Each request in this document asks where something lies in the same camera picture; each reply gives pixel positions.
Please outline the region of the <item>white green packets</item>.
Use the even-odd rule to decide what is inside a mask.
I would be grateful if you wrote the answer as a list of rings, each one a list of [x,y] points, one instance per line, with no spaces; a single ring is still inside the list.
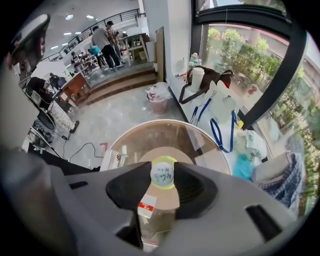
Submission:
[[[240,155],[245,155],[251,162],[258,158],[260,160],[267,156],[267,145],[265,140],[254,130],[244,130],[237,133],[233,149]]]

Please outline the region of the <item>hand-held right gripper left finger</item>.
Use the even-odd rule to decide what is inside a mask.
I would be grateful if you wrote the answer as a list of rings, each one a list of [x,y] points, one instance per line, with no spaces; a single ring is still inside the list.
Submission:
[[[63,256],[147,256],[141,238],[137,246],[126,236],[140,234],[137,207],[150,184],[150,162],[101,172],[65,176],[45,164],[50,185],[50,214],[62,240]]]

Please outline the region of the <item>teal cloth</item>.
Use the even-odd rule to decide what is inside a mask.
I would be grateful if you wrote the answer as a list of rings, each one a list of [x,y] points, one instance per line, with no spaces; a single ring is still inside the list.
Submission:
[[[251,181],[255,165],[246,155],[239,154],[232,168],[232,175],[238,178]]]

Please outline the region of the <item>row of ceiling lights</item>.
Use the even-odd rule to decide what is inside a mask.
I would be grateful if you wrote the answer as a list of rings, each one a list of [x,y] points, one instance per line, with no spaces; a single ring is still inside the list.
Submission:
[[[68,14],[51,18],[47,33],[46,46],[51,52],[60,50],[76,36],[82,36],[84,30],[95,24],[98,19],[92,15]]]

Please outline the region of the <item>brown cardboard sheet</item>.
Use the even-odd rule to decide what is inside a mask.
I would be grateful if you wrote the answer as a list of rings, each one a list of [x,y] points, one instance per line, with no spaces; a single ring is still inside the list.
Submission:
[[[165,51],[164,51],[164,27],[160,27],[156,33],[156,64],[158,81],[165,81]]]

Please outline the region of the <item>black metal railing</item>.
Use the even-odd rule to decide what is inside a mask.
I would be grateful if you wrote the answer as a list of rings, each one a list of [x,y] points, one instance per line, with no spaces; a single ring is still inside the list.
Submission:
[[[94,23],[93,25],[87,27],[85,30],[81,32],[76,32],[68,43],[65,43],[64,45],[61,46],[61,49],[59,49],[55,53],[49,54],[48,56],[44,57],[42,60],[50,61],[50,62],[61,60],[69,52],[73,51],[78,44],[80,44],[82,41],[92,36],[93,27],[98,26],[99,28],[106,28],[108,21],[112,21],[115,25],[124,25],[125,23],[130,23],[130,22],[135,22],[137,24],[137,18],[139,14],[140,14],[140,11],[136,8],[136,9],[117,13],[103,20],[100,20]]]

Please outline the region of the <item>small box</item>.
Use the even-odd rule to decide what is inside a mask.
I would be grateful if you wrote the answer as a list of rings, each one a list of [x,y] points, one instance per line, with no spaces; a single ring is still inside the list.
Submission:
[[[157,202],[157,197],[145,194],[140,200],[137,207],[137,214],[150,219],[154,212]]]

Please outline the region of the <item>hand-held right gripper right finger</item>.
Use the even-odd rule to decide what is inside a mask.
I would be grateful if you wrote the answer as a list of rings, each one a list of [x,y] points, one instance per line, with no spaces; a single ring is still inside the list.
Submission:
[[[177,166],[214,182],[217,195],[198,218],[176,221],[159,256],[270,256],[294,235],[295,215],[251,182],[193,164]]]

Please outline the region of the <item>white paper cup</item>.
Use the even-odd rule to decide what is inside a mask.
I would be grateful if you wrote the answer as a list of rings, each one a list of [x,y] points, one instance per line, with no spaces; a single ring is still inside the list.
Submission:
[[[193,93],[197,93],[200,89],[205,71],[203,68],[201,67],[195,67],[192,72],[192,79],[191,79],[191,86],[190,86],[190,90]]]

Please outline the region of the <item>black window frame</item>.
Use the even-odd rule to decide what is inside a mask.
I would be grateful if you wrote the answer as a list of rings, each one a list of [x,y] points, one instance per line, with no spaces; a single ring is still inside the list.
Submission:
[[[202,52],[203,25],[213,23],[261,29],[289,42],[284,59],[265,93],[251,110],[240,116],[243,128],[248,129],[274,107],[295,78],[307,51],[307,31],[292,16],[286,17],[280,10],[268,6],[232,4],[200,10],[199,0],[190,0],[190,4],[191,53]]]

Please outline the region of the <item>yellow bottle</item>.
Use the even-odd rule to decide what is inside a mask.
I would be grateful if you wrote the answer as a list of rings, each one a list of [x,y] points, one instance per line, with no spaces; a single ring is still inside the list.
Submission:
[[[159,156],[155,158],[151,162],[151,184],[161,190],[170,190],[174,188],[174,164],[176,162],[177,160],[170,156]]]

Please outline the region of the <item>white badge cards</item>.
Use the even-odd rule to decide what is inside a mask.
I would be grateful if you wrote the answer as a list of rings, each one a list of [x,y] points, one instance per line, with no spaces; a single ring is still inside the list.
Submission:
[[[218,124],[226,123],[232,117],[232,111],[236,110],[236,101],[232,98],[232,93],[221,80],[210,82],[209,111]]]

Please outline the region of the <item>red-brown wooden table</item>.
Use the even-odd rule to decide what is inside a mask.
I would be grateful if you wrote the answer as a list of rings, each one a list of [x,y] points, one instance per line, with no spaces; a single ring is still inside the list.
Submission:
[[[71,101],[75,106],[84,102],[89,97],[91,88],[81,73],[77,73],[61,88],[58,98],[67,103]]]

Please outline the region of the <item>wooden steps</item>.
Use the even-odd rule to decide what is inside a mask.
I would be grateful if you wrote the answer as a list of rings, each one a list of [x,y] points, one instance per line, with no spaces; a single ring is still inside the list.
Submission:
[[[151,66],[123,70],[115,72],[111,78],[93,86],[88,93],[88,98],[83,105],[89,106],[116,94],[153,85],[157,82],[157,76]]]

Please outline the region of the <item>blue plaid shirt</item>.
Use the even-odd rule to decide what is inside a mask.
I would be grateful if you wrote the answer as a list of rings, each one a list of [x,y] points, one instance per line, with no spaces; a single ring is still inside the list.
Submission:
[[[287,139],[283,153],[285,152],[289,152],[290,163],[285,168],[283,178],[280,181],[256,185],[296,213],[306,178],[304,141],[299,134],[293,134]]]

